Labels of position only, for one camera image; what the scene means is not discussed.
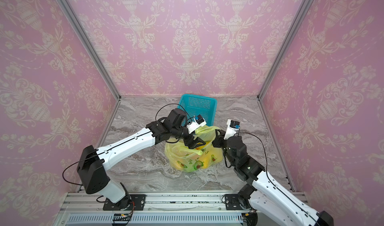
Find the yellow-green plastic bag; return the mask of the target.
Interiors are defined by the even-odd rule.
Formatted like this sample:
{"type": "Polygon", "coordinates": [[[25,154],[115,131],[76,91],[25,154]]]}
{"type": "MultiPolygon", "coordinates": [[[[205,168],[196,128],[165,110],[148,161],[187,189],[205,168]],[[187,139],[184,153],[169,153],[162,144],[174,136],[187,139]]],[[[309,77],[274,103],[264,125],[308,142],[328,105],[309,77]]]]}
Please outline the yellow-green plastic bag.
{"type": "Polygon", "coordinates": [[[186,147],[182,139],[177,141],[172,138],[170,143],[165,144],[165,155],[171,167],[178,171],[190,173],[220,163],[224,159],[222,149],[213,146],[218,129],[215,126],[198,128],[196,136],[205,141],[206,144],[196,149],[186,147]]]}

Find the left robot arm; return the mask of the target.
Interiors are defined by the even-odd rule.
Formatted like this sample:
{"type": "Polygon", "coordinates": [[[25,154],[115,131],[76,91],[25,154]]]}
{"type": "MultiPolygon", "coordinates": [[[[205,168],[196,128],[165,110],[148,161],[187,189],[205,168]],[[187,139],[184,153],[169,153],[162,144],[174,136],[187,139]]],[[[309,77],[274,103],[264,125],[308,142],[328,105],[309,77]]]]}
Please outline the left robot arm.
{"type": "Polygon", "coordinates": [[[93,146],[86,147],[77,166],[77,173],[86,193],[105,197],[105,206],[114,210],[133,207],[134,201],[125,186],[110,179],[107,171],[123,159],[171,137],[182,139],[189,149],[203,146],[205,142],[195,136],[195,131],[206,124],[201,115],[188,120],[187,113],[176,108],[167,117],[156,119],[123,140],[97,149],[93,146]]]}

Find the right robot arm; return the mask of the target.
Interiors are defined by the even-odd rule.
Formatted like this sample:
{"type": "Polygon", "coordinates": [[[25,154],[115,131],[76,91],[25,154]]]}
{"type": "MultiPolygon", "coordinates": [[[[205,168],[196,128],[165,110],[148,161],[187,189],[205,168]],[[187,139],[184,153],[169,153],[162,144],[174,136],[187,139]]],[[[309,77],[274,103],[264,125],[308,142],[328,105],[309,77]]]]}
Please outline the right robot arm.
{"type": "Polygon", "coordinates": [[[332,226],[333,217],[318,212],[284,188],[258,161],[247,153],[241,136],[223,130],[215,131],[213,145],[223,150],[236,175],[246,185],[239,191],[245,209],[259,211],[280,226],[332,226]]]}

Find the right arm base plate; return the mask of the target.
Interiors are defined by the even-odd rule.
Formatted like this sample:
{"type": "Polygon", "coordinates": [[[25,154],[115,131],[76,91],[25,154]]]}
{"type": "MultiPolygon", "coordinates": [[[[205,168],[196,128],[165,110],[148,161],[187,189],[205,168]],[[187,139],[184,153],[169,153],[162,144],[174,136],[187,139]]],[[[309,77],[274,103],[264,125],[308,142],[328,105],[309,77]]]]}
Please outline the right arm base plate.
{"type": "Polygon", "coordinates": [[[246,199],[239,194],[225,194],[224,195],[224,204],[227,211],[239,211],[239,210],[249,210],[250,205],[246,199]]]}

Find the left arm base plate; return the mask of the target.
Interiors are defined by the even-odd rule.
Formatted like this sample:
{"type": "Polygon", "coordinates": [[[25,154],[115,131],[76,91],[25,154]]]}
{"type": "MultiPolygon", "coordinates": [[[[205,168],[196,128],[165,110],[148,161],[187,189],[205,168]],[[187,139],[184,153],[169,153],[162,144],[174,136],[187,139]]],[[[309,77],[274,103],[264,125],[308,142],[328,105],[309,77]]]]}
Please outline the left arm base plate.
{"type": "Polygon", "coordinates": [[[109,199],[106,199],[104,203],[104,211],[143,211],[146,203],[145,194],[131,194],[130,198],[124,197],[118,203],[112,203],[109,199]]]}

